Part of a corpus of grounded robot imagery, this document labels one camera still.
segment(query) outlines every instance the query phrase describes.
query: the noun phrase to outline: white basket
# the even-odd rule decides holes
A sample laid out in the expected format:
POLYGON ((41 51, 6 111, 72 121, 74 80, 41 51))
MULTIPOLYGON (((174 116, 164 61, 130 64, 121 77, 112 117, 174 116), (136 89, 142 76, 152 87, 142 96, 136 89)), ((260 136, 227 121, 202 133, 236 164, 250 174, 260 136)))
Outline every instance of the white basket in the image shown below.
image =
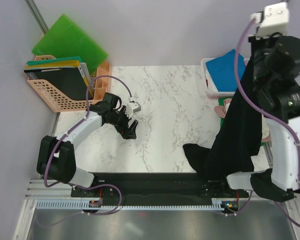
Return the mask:
MULTIPOLYGON (((201 60, 201 71, 202 74, 204 76, 204 90, 206 93, 206 96, 209 99, 219 99, 219 98, 226 98, 226 97, 232 97, 235 92, 234 91, 212 91, 208 89, 208 85, 207 85, 207 76, 206 76, 206 70, 207 70, 207 65, 206 63, 212 59, 215 59, 215 57, 210 57, 210 58, 203 58, 201 60)), ((247 65, 249 58, 245 57, 244 59, 244 64, 247 65)))

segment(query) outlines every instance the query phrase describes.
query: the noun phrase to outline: metal frame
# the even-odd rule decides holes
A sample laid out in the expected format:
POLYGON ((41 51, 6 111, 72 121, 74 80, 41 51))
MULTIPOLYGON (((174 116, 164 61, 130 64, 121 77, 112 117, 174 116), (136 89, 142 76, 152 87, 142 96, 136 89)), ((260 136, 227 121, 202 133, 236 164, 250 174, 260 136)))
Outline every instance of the metal frame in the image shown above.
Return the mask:
POLYGON ((50 136, 54 136, 55 135, 59 118, 60 118, 60 112, 57 112, 54 115, 53 126, 51 128, 50 136))
POLYGON ((46 34, 49 30, 44 18, 42 17, 37 5, 33 0, 24 0, 25 4, 28 6, 29 10, 31 11, 34 19, 38 23, 41 31, 46 34))
MULTIPOLYGON (((48 184, 52 184, 54 183, 54 180, 48 180, 47 183, 48 184)), ((99 193, 97 194, 97 196, 92 196, 92 197, 85 197, 80 196, 80 197, 76 197, 76 191, 74 191, 76 188, 73 186, 71 187, 68 184, 64 184, 64 183, 59 183, 54 185, 53 187, 50 188, 46 188, 44 185, 44 181, 43 180, 31 180, 27 189, 27 192, 25 194, 24 197, 24 202, 25 203, 31 203, 30 207, 34 207, 34 208, 39 208, 39 209, 82 209, 82 210, 88 210, 91 209, 86 203, 89 203, 89 201, 99 201, 100 198, 99 193)), ((103 200, 105 200, 105 198, 107 198, 107 194, 103 194, 103 200)), ((201 203, 211 203, 210 204, 197 204, 197 205, 189 205, 189 204, 184 204, 184 205, 168 205, 168 204, 164 204, 163 205, 137 205, 137 204, 130 204, 129 205, 129 200, 127 201, 128 204, 123 205, 121 207, 119 207, 119 209, 122 210, 166 210, 166 209, 173 209, 173 210, 213 210, 213 211, 222 211, 224 210, 221 207, 222 201, 227 201, 227 199, 225 198, 209 198, 206 197, 207 199, 210 199, 209 201, 204 201, 201 203)), ((105 205, 105 201, 103 202, 103 207, 101 207, 101 209, 113 209, 115 206, 112 204, 109 204, 107 206, 105 205)))
MULTIPOLYGON (((266 156, 269 165, 272 164, 272 153, 271 145, 266 143, 265 146, 266 156)), ((35 209, 91 209, 87 205, 90 200, 98 201, 99 198, 76 198, 71 197, 72 187, 67 184, 57 184, 52 188, 46 188, 44 186, 43 180, 31 180, 26 192, 21 213, 18 219, 18 223, 13 235, 13 240, 25 240, 31 229, 31 223, 34 217, 35 209)), ((193 211, 216 211, 220 210, 222 201, 231 201, 233 198, 212 198, 212 207, 205 206, 191 206, 191 207, 179 207, 175 206, 164 206, 164 207, 139 207, 139 206, 122 206, 122 210, 193 210, 193 211)), ((252 201, 268 201, 267 199, 258 197, 257 195, 252 196, 252 201)), ((298 195, 294 200, 284 203, 287 213, 291 218, 300 223, 300 196, 298 195)), ((113 209, 115 206, 107 206, 102 209, 109 210, 113 209)), ((300 240, 300 228, 292 224, 294 234, 297 240, 300 240)))
POLYGON ((266 158, 268 160, 269 168, 272 168, 274 165, 273 156, 272 156, 272 152, 271 152, 272 144, 271 144, 271 142, 266 142, 263 147, 264 147, 264 152, 265 152, 266 158))

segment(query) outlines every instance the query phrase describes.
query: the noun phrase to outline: peach plastic basket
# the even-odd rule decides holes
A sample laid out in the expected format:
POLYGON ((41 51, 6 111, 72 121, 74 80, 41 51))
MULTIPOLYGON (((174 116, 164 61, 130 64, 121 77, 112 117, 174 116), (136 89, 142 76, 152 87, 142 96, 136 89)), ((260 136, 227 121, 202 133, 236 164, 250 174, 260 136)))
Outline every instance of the peach plastic basket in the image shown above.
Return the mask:
MULTIPOLYGON (((52 55, 42 55, 36 56, 35 61, 55 59, 52 55)), ((111 64, 104 61, 96 71, 91 74, 91 79, 100 75, 110 75, 111 74, 111 64)), ((28 78, 27 82, 33 87, 33 89, 40 95, 40 97, 45 101, 46 104, 55 113, 69 112, 69 111, 79 111, 85 110, 87 108, 87 103, 85 100, 72 100, 54 85, 44 79, 30 80, 28 78)), ((94 96, 92 100, 89 100, 90 104, 96 104, 101 101, 106 92, 111 90, 111 78, 102 77, 96 80, 94 86, 94 96)))

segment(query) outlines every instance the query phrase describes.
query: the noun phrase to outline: blue towel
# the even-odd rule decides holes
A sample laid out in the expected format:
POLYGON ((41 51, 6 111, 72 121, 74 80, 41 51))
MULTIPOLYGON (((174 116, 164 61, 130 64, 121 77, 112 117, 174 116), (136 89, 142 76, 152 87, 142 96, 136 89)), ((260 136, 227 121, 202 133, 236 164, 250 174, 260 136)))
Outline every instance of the blue towel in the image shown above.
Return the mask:
MULTIPOLYGON (((238 87, 234 73, 235 54, 236 50, 233 49, 223 56, 206 62, 206 68, 219 92, 234 92, 238 87)), ((244 57, 239 54, 238 75, 240 79, 245 69, 244 57)))

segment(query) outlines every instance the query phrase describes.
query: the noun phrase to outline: black garment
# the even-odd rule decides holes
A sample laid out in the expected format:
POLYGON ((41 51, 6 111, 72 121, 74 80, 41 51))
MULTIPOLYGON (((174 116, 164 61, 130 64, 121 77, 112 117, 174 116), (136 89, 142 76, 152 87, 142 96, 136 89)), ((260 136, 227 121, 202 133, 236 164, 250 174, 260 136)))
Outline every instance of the black garment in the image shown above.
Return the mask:
MULTIPOLYGON (((241 79, 247 96, 258 106, 253 92, 253 57, 241 79)), ((222 127, 211 149, 185 144, 183 150, 191 167, 204 180, 220 180, 235 172, 253 172, 251 156, 258 155, 262 138, 261 114, 236 90, 222 127)))

